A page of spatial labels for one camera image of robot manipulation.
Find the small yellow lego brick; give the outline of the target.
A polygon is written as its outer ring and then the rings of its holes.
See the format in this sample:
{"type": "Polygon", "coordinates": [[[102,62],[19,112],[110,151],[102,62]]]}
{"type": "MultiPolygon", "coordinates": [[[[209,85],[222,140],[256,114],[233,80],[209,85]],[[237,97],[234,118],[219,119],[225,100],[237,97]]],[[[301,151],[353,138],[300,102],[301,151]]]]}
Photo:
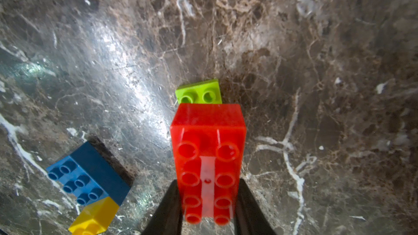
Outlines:
{"type": "Polygon", "coordinates": [[[108,229],[119,207],[110,197],[89,204],[68,230],[73,235],[99,235],[108,229]]]}

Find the blue lego brick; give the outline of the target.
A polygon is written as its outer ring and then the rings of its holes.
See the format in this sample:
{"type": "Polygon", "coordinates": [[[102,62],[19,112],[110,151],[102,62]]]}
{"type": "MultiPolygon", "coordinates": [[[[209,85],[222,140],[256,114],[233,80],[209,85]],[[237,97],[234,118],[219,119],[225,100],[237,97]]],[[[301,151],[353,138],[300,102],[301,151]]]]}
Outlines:
{"type": "Polygon", "coordinates": [[[122,205],[130,186],[91,145],[85,142],[68,156],[46,168],[48,177],[61,183],[82,206],[110,197],[122,205]]]}

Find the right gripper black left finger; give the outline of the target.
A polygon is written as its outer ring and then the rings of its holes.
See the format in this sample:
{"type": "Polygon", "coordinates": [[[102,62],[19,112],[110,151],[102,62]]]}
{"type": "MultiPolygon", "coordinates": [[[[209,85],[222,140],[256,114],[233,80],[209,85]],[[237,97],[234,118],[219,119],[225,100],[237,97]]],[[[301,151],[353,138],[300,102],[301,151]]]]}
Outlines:
{"type": "Polygon", "coordinates": [[[174,180],[141,235],[181,235],[182,220],[181,197],[174,180]]]}

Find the red lego brick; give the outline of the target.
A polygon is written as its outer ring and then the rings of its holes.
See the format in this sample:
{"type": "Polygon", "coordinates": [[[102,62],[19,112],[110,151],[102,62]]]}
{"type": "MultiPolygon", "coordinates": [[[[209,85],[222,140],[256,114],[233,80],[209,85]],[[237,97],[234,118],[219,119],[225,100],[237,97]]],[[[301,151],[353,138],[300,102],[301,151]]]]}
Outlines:
{"type": "Polygon", "coordinates": [[[239,104],[179,105],[170,126],[185,220],[234,217],[247,127],[239,104]]]}

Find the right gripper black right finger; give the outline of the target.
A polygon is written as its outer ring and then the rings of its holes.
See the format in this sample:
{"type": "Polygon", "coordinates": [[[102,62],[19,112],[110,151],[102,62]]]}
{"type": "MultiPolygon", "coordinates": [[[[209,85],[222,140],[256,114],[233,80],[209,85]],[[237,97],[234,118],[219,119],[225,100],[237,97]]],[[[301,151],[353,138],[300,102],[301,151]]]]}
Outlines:
{"type": "Polygon", "coordinates": [[[240,179],[234,216],[235,235],[276,235],[244,179],[240,179]]]}

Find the lime green lego brick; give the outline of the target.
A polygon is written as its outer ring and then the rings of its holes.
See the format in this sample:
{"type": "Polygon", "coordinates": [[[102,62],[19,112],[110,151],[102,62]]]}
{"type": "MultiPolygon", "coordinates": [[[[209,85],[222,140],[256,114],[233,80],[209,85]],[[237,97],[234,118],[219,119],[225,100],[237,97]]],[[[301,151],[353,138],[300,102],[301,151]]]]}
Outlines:
{"type": "Polygon", "coordinates": [[[222,104],[218,79],[180,86],[175,95],[178,103],[222,104]]]}

